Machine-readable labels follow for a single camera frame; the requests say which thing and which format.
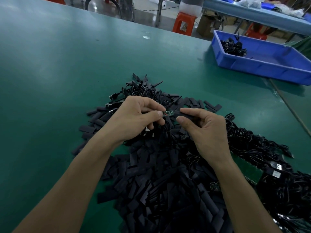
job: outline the person's left hand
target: person's left hand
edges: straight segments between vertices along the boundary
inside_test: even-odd
[[[150,98],[128,96],[92,139],[120,145],[123,141],[136,137],[145,127],[152,130],[153,122],[164,125],[162,112],[165,110],[164,106]]]

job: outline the tiled floor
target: tiled floor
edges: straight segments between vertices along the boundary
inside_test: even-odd
[[[67,3],[67,5],[70,5],[69,0],[65,0],[65,2]],[[156,10],[158,8],[158,5],[150,2],[149,0],[133,0],[133,2],[135,6],[135,22],[154,27],[157,13]],[[84,8],[83,5],[84,3],[82,3],[81,0],[74,0],[74,7],[83,9]],[[104,0],[92,0],[89,4],[89,11],[94,11],[99,14],[119,18],[118,10],[116,9],[115,5],[113,3],[106,4]],[[167,31],[172,31],[178,12],[179,12],[178,4],[167,1],[166,9],[162,9],[161,22],[158,28]],[[211,39],[203,38],[196,32],[197,23],[199,23],[200,18],[201,17],[196,19],[196,23],[192,31],[192,36],[195,38],[201,38],[210,41]],[[236,26],[225,26],[223,31],[233,33],[235,29]],[[271,36],[268,36],[267,40],[275,43],[284,43],[286,41],[285,39],[279,39]]]

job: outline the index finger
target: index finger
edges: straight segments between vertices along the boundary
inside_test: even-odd
[[[153,110],[166,111],[163,105],[148,97],[135,96],[135,100],[139,103],[140,108],[147,107]]]
[[[191,116],[199,117],[201,119],[205,119],[207,116],[214,114],[205,109],[181,108],[180,111],[184,114],[189,114]]]

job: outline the person's right hand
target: person's right hand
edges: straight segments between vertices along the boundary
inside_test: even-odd
[[[192,136],[200,155],[212,168],[232,160],[223,116],[204,109],[181,108],[180,111],[200,118],[199,126],[184,116],[178,116],[176,120]]]

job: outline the power cord on floor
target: power cord on floor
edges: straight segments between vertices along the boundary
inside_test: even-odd
[[[177,8],[177,7],[179,7],[179,6],[176,6],[176,7],[170,7],[170,8],[167,8],[167,9],[162,9],[162,11],[164,11],[164,10],[168,10],[168,9],[172,9],[172,8]],[[159,11],[159,10],[139,10],[139,9],[134,9],[134,10],[136,10],[136,11]]]

